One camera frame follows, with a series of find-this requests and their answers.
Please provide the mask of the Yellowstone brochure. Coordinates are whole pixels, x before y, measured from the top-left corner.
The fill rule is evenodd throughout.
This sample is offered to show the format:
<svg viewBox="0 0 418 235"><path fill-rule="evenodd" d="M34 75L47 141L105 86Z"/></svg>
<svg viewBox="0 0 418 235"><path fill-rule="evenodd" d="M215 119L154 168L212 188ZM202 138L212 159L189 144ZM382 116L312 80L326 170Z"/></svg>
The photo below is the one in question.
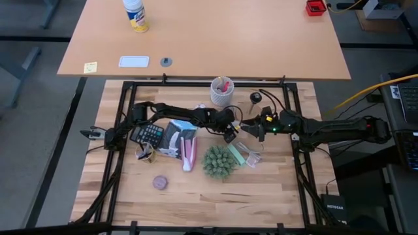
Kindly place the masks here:
<svg viewBox="0 0 418 235"><path fill-rule="evenodd" d="M162 140L157 148L159 153L182 159L180 139L192 140L195 137L197 127L187 121L171 120L163 132Z"/></svg>

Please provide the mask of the white rectangular card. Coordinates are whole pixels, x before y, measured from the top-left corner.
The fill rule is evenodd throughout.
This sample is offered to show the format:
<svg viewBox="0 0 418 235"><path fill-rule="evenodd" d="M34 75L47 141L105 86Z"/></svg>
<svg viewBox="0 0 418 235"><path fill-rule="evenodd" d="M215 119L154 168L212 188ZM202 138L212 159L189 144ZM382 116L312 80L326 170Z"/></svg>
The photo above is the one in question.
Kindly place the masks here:
<svg viewBox="0 0 418 235"><path fill-rule="evenodd" d="M119 67L121 68L146 68L149 65L149 56L121 56Z"/></svg>

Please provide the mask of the grey table leg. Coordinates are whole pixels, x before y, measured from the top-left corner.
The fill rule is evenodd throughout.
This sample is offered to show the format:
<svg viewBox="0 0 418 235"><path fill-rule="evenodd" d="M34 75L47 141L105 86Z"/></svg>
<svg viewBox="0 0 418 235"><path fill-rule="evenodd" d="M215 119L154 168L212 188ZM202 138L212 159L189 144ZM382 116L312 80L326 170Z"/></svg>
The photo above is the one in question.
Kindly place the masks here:
<svg viewBox="0 0 418 235"><path fill-rule="evenodd" d="M44 18L42 20L42 23L40 25L41 28L47 29L50 25L50 22L52 18L54 17L54 14L60 4L61 0L43 0L43 3L45 4L46 11L44 13Z"/></svg>
<svg viewBox="0 0 418 235"><path fill-rule="evenodd" d="M18 80L18 85L14 90L7 108L17 107L18 98L22 92L23 84L27 80L27 77L29 76L38 56L40 56L41 53L42 51L39 47L33 47L22 64L18 64L10 57L7 57L6 54L0 53L0 68L7 71L9 74L15 77L15 79Z"/></svg>

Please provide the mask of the beige desk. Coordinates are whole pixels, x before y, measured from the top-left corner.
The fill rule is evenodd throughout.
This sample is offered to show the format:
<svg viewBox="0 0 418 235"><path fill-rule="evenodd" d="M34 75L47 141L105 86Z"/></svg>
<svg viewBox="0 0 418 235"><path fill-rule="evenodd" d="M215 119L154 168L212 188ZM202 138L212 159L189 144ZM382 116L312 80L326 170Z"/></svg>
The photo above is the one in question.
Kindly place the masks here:
<svg viewBox="0 0 418 235"><path fill-rule="evenodd" d="M62 76L348 80L328 14L306 0L143 0L149 30L133 31L122 0L87 0L59 66ZM121 68L121 56L149 56ZM160 60L172 59L162 67ZM84 64L98 62L84 74Z"/></svg>

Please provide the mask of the black metal frame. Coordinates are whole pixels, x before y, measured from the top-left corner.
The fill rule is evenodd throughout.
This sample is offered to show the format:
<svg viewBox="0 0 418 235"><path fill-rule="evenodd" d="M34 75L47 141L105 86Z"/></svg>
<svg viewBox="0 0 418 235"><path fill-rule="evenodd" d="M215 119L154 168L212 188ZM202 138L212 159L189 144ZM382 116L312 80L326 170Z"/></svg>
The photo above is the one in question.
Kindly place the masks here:
<svg viewBox="0 0 418 235"><path fill-rule="evenodd" d="M194 108L198 104L213 106L209 85L204 82L158 84L139 80L107 80L104 86L96 123L102 128L114 124L124 82L139 82L135 101L164 102L171 106ZM302 115L321 119L314 84L312 82L284 83L287 85L288 103L296 108L298 90ZM99 221L127 226L137 221L138 226L151 228L274 228L283 223L285 228L304 228L305 222L316 224L319 212L311 197L298 183L291 137L287 134L268 134L263 142L262 160L255 168L238 166L228 179L215 180L202 169L202 157L210 146L226 146L222 136L199 129L197 137L198 159L191 172L183 172L181 160L156 154L154 163L137 160L138 144L128 140L119 183L112 194L105 197ZM94 150L87 154L79 188L71 213L71 221L81 218L99 194L105 172L108 152ZM302 165L305 176L314 178L318 194L325 192L325 184L334 178L329 156L320 149L310 154L309 170ZM166 189L152 186L152 180L162 175L168 179Z"/></svg>

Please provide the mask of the black Netgear router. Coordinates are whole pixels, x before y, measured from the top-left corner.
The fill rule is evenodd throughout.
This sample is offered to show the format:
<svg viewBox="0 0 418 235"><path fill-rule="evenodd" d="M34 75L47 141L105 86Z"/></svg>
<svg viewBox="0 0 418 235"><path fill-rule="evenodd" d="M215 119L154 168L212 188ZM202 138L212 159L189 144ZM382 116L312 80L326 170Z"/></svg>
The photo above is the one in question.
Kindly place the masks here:
<svg viewBox="0 0 418 235"><path fill-rule="evenodd" d="M344 197L338 195L322 194L321 199L325 207L341 223L347 224L346 202Z"/></svg>

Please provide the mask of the disinfectant wipes canister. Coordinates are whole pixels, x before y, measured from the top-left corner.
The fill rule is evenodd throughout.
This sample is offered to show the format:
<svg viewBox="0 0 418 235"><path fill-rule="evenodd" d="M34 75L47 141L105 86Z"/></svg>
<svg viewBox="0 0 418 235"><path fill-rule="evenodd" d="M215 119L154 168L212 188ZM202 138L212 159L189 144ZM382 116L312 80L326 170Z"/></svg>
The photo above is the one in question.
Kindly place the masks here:
<svg viewBox="0 0 418 235"><path fill-rule="evenodd" d="M146 12L142 0L122 0L133 30L137 33L147 32Z"/></svg>

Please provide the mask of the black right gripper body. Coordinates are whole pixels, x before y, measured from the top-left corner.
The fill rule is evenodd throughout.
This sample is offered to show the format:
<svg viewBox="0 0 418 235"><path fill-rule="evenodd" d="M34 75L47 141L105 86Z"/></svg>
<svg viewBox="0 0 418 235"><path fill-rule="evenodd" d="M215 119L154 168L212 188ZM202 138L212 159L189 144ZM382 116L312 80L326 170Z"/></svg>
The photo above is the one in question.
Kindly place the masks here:
<svg viewBox="0 0 418 235"><path fill-rule="evenodd" d="M278 116L266 115L263 114L260 117L259 123L259 141L265 141L265 135L272 133L277 134L289 134L291 132L291 127L289 125L283 124Z"/></svg>

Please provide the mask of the green eraser block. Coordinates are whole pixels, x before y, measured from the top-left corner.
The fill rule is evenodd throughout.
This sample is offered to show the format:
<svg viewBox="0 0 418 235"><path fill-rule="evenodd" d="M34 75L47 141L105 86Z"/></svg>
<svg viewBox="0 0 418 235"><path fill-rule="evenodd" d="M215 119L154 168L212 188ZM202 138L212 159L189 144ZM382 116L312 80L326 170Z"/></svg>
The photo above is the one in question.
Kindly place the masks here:
<svg viewBox="0 0 418 235"><path fill-rule="evenodd" d="M229 144L227 148L232 153L239 166L243 166L246 163L245 158L243 158L241 153L237 150L237 148L234 145Z"/></svg>

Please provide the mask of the white textured pen cup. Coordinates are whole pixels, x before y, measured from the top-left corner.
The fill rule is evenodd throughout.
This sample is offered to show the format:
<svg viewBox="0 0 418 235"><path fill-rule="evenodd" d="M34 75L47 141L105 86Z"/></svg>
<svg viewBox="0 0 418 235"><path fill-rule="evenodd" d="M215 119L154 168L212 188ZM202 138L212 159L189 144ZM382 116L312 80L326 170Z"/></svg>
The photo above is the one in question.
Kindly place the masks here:
<svg viewBox="0 0 418 235"><path fill-rule="evenodd" d="M223 86L229 82L228 90L222 92ZM234 92L234 82L226 76L215 78L210 84L210 99L212 103L219 107L226 107L231 104Z"/></svg>

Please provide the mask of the white box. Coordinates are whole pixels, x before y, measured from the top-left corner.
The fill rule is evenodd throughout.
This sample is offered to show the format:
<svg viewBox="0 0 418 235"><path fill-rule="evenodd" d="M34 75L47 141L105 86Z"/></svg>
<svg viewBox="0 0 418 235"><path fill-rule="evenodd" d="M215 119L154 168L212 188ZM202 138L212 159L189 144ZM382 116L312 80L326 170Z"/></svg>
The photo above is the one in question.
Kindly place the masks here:
<svg viewBox="0 0 418 235"><path fill-rule="evenodd" d="M401 0L368 0L362 11L368 20L395 20L404 13Z"/></svg>

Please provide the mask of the purple patterned jar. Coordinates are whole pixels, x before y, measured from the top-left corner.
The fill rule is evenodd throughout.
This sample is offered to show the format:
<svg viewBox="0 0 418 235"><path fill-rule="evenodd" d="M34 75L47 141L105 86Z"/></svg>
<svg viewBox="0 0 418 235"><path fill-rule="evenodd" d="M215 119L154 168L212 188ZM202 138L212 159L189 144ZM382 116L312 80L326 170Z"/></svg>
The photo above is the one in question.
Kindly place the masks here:
<svg viewBox="0 0 418 235"><path fill-rule="evenodd" d="M152 181L152 185L155 189L157 190L164 190L167 185L168 185L169 181L165 176L156 176L153 181Z"/></svg>

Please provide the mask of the green succulent in grey pot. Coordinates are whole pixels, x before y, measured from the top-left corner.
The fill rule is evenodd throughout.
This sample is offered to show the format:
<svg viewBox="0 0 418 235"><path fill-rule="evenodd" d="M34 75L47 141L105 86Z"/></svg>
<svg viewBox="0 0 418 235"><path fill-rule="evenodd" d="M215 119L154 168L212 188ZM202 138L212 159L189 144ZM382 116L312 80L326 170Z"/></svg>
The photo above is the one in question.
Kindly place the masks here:
<svg viewBox="0 0 418 235"><path fill-rule="evenodd" d="M225 146L209 147L202 160L204 173L217 180L227 179L236 168L233 154Z"/></svg>

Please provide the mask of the pink and white stapler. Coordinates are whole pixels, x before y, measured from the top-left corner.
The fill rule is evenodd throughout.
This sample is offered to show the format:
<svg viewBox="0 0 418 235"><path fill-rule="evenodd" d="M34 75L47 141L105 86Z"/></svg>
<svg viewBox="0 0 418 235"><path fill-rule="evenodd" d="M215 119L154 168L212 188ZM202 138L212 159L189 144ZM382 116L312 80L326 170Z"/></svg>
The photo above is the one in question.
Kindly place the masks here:
<svg viewBox="0 0 418 235"><path fill-rule="evenodd" d="M192 171L195 161L197 159L197 138L185 140L184 137L180 138L180 149L182 157L182 170L184 172Z"/></svg>

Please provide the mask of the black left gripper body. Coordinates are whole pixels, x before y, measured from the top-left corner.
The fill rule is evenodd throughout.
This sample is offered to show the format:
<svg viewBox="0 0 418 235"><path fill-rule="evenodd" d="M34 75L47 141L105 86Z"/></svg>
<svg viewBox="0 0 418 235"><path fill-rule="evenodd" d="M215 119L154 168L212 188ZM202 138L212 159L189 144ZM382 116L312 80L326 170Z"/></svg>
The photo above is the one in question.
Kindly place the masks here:
<svg viewBox="0 0 418 235"><path fill-rule="evenodd" d="M214 115L214 131L217 133L230 133L233 132L233 121L234 118L234 112L231 109L224 109L221 111L218 111Z"/></svg>

